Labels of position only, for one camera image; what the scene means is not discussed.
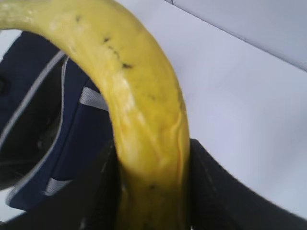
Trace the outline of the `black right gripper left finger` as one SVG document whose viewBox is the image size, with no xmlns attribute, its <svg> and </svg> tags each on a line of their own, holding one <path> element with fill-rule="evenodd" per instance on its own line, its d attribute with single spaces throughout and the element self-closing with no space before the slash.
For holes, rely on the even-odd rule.
<svg viewBox="0 0 307 230">
<path fill-rule="evenodd" d="M 3 224 L 2 230 L 114 230 L 120 179 L 115 143 L 55 195 Z"/>
</svg>

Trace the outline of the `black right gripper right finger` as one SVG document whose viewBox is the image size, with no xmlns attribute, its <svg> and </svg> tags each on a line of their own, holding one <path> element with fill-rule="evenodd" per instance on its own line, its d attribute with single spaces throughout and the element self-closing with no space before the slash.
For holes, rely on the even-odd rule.
<svg viewBox="0 0 307 230">
<path fill-rule="evenodd" d="M 190 140 L 191 227 L 194 230 L 305 230 L 307 220 L 255 193 Z"/>
</svg>

